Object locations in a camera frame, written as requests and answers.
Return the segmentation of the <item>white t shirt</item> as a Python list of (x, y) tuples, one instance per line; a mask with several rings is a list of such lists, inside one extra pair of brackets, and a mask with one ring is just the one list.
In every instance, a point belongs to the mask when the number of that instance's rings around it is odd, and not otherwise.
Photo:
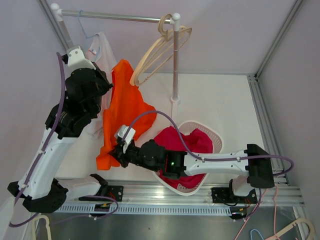
[[(105, 72), (107, 80), (112, 83), (112, 69), (116, 66), (117, 61), (103, 32), (99, 32), (93, 37), (91, 46), (86, 51), (86, 57)], [(112, 92), (109, 90), (101, 97), (101, 110), (97, 118), (94, 118), (86, 127), (86, 132), (93, 139), (98, 139), (103, 133), (103, 112), (109, 108), (111, 98)]]

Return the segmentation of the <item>orange t shirt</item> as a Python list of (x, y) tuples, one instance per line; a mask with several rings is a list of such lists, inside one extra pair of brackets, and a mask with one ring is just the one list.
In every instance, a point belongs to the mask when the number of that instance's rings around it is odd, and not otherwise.
[(99, 171), (108, 171), (119, 167), (109, 152), (116, 146), (115, 134), (123, 126), (129, 126), (136, 117), (154, 111), (155, 107), (146, 103), (139, 88), (130, 84), (134, 73), (130, 63), (122, 59), (112, 69), (112, 95), (109, 108), (103, 111), (103, 146), (96, 157), (96, 167)]

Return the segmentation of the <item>magenta t shirt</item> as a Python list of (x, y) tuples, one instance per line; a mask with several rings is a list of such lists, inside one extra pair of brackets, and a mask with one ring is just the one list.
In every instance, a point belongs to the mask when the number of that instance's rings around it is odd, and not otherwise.
[[(166, 150), (186, 151), (189, 149), (194, 153), (212, 154), (214, 145), (209, 136), (199, 129), (194, 129), (191, 133), (184, 135), (178, 133), (176, 128), (169, 126), (155, 136), (154, 141), (165, 147)], [(170, 179), (163, 176), (162, 171), (157, 171), (154, 177), (165, 187), (182, 196), (191, 196), (195, 194), (200, 184), (206, 179), (206, 174), (197, 174), (194, 176), (180, 177), (179, 179)]]

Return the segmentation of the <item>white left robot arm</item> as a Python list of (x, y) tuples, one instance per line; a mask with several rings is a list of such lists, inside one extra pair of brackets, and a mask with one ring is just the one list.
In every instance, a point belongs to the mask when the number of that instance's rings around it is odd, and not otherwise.
[(65, 201), (107, 197), (108, 182), (96, 173), (85, 178), (55, 178), (65, 155), (84, 128), (98, 117), (101, 98), (113, 84), (98, 67), (78, 68), (65, 79), (63, 102), (54, 106), (45, 122), (43, 144), (28, 172), (7, 189), (31, 213), (53, 213)]

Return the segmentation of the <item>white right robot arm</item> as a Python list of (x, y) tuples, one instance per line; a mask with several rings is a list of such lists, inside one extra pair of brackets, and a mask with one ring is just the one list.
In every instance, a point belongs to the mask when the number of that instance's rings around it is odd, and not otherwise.
[(233, 174), (227, 196), (232, 202), (240, 202), (253, 189), (270, 189), (275, 186), (269, 155), (258, 145), (248, 144), (245, 150), (230, 154), (195, 153), (167, 150), (154, 140), (137, 147), (117, 140), (110, 152), (123, 168), (129, 164), (159, 172), (169, 180), (181, 180), (202, 174)]

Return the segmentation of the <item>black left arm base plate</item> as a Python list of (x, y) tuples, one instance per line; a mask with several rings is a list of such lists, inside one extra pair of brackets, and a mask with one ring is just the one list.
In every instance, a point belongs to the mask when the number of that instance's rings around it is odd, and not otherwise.
[(108, 197), (116, 200), (117, 202), (122, 202), (123, 200), (124, 187), (122, 185), (109, 185), (106, 189), (99, 190), (94, 197), (83, 196), (78, 198), (79, 201), (106, 201), (107, 199), (101, 197)]

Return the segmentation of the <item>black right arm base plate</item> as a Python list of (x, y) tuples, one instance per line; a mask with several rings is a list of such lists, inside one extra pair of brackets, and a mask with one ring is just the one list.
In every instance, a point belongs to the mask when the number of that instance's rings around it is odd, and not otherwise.
[(228, 187), (213, 187), (211, 188), (211, 198), (214, 204), (224, 204), (229, 207), (258, 203), (255, 189), (251, 190), (247, 196), (236, 196), (231, 193)]

